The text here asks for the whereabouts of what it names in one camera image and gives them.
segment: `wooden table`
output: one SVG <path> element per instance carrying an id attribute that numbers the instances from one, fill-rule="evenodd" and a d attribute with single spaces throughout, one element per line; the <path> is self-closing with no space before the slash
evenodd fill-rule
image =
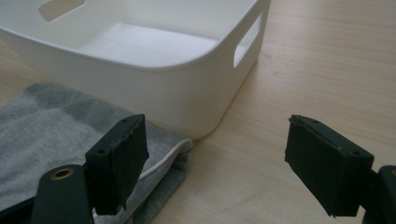
<path id="1" fill-rule="evenodd" d="M 0 43 L 0 104 L 34 71 Z M 273 0 L 262 53 L 152 223 L 361 223 L 327 217 L 284 162 L 291 114 L 396 164 L 396 2 Z"/>

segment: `storage bin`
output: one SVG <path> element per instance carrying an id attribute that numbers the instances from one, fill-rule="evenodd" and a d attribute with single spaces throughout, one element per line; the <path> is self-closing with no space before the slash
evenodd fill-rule
<path id="1" fill-rule="evenodd" d="M 217 126 L 256 61 L 269 5 L 0 0 L 0 38 L 48 82 L 196 139 Z"/>

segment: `gray cloth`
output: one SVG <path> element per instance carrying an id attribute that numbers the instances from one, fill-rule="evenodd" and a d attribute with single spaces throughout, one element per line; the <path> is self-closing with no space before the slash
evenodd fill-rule
<path id="1" fill-rule="evenodd" d="M 35 84 L 0 107 L 0 210 L 35 196 L 40 176 L 85 153 L 131 113 L 78 91 Z M 147 123 L 149 159 L 116 216 L 95 223 L 147 223 L 184 179 L 193 149 L 190 138 Z"/>

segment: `screw hole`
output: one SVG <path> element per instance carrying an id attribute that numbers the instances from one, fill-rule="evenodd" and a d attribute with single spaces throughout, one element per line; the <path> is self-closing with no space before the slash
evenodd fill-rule
<path id="1" fill-rule="evenodd" d="M 60 179 L 65 179 L 72 175 L 74 173 L 74 170 L 71 168 L 65 168 L 59 171 L 56 171 L 55 173 L 52 174 L 51 178 L 54 180 L 60 180 Z"/>

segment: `light wood surface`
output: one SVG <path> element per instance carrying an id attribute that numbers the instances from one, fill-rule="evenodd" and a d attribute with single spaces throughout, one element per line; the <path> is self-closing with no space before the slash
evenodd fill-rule
<path id="1" fill-rule="evenodd" d="M 0 42 L 0 104 L 37 80 Z M 361 223 L 327 217 L 284 162 L 291 114 L 396 164 L 396 2 L 273 0 L 262 53 L 152 223 Z"/>

